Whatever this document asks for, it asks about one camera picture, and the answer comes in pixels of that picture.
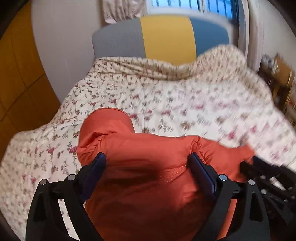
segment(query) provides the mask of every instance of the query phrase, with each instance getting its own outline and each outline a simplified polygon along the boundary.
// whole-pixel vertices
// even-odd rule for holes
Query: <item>yellow stripe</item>
[[[146,58],[174,65],[196,59],[191,21],[178,15],[150,15],[140,19]]]

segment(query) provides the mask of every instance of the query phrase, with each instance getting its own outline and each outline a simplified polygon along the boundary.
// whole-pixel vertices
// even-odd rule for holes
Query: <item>window frame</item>
[[[202,15],[206,16],[206,19],[215,19],[216,21],[227,21],[228,23],[232,23],[234,25],[239,24],[238,18],[238,4],[233,4],[233,1],[240,1],[240,0],[230,0],[232,2],[232,19],[227,18],[224,15],[220,15],[217,13],[212,13],[207,11],[206,8],[206,1],[207,0],[197,0],[199,11],[194,9],[182,8],[182,7],[153,7],[153,0],[146,0],[147,1],[147,12],[150,15],[154,14],[181,14],[181,15],[188,15],[192,17],[201,17]]]

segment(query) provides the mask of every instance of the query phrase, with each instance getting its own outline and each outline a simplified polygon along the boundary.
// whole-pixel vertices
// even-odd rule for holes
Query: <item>blue stripe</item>
[[[222,26],[197,18],[189,19],[194,33],[197,56],[219,44],[229,44],[228,32]]]

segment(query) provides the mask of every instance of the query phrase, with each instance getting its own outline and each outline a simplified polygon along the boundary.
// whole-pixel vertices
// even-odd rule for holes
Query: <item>black mount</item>
[[[267,180],[274,176],[272,171],[278,170],[274,167],[270,168],[268,164],[256,157],[253,165],[246,162],[241,164],[241,171],[248,178],[246,183],[231,181],[224,174],[218,175],[213,167],[204,164],[196,153],[188,156],[188,166],[202,192],[213,203],[212,212],[209,213],[192,241],[217,240],[231,199],[237,199],[236,209],[227,236],[220,240],[270,241],[268,223],[270,213],[266,212],[266,206],[268,212],[271,210],[275,220],[286,224],[283,229],[285,233],[282,233],[285,239],[282,240],[294,240],[296,216],[291,213],[291,210],[296,174],[280,168],[280,176],[276,176],[289,189],[287,193],[287,191],[274,189],[273,185],[268,184]],[[65,180],[53,183],[42,179],[30,207],[26,241],[76,240],[67,232],[58,199],[64,199],[69,217],[81,241],[103,241],[90,221],[83,203],[91,197],[105,167],[106,157],[103,153],[99,153],[93,162],[84,166],[77,175],[71,174]]]

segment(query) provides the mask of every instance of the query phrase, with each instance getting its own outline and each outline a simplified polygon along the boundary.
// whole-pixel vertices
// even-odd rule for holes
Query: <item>white wall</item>
[[[33,0],[32,28],[45,73],[60,102],[94,62],[91,37],[102,27],[100,0]]]
[[[264,24],[263,53],[274,57],[276,53],[296,70],[296,37],[279,11],[267,0],[258,0]]]

